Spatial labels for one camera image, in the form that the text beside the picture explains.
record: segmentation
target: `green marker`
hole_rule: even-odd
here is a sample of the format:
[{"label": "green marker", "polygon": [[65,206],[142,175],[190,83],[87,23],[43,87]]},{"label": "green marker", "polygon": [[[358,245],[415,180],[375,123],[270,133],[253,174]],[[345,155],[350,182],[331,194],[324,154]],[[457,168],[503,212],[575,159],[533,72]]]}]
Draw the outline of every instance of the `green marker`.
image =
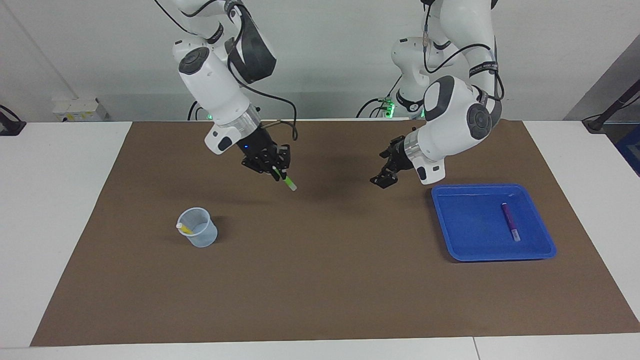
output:
[{"label": "green marker", "polygon": [[[276,167],[273,167],[273,170],[276,170],[278,175],[282,177],[282,173]],[[298,187],[293,183],[293,181],[291,181],[291,178],[289,176],[283,178],[283,180],[284,180],[284,183],[287,184],[287,186],[291,189],[292,192],[298,189]]]}]

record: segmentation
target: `translucent cup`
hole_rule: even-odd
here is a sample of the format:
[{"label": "translucent cup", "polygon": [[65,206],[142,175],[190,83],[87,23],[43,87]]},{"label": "translucent cup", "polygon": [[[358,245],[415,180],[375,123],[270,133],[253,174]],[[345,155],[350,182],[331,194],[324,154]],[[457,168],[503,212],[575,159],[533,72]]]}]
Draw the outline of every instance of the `translucent cup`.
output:
[{"label": "translucent cup", "polygon": [[178,218],[178,223],[186,226],[193,234],[185,233],[178,229],[195,247],[207,247],[218,237],[218,228],[211,221],[209,212],[203,208],[191,208],[183,212]]}]

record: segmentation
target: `yellow marker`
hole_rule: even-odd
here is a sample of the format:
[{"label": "yellow marker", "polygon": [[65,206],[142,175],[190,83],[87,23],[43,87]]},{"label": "yellow marker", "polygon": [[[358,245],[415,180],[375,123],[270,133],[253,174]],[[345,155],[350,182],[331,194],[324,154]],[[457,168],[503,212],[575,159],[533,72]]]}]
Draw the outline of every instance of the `yellow marker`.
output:
[{"label": "yellow marker", "polygon": [[193,235],[193,231],[191,231],[188,227],[186,227],[183,223],[179,222],[178,224],[175,224],[175,227],[177,229],[180,229],[180,231],[182,231],[183,233],[187,234],[187,235]]}]

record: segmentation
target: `purple pen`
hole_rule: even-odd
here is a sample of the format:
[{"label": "purple pen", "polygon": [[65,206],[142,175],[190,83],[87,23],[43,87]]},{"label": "purple pen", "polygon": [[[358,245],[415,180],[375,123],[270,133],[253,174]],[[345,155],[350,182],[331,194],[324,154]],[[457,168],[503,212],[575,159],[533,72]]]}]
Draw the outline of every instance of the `purple pen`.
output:
[{"label": "purple pen", "polygon": [[516,223],[513,221],[513,217],[511,216],[511,210],[509,210],[509,205],[507,205],[506,202],[502,203],[502,212],[504,212],[504,217],[507,219],[507,224],[509,225],[509,230],[511,230],[513,239],[515,241],[520,241],[520,234],[518,234],[518,228],[516,227]]}]

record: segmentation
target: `table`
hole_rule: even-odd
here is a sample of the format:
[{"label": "table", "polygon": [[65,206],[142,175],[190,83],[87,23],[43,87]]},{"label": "table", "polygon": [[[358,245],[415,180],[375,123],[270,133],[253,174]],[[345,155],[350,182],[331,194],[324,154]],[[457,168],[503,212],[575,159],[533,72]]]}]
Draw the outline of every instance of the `table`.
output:
[{"label": "table", "polygon": [[[620,359],[640,334],[110,345],[29,348],[131,123],[30,124],[0,142],[0,358]],[[604,135],[577,122],[526,122],[636,317],[640,316],[640,179]]]}]

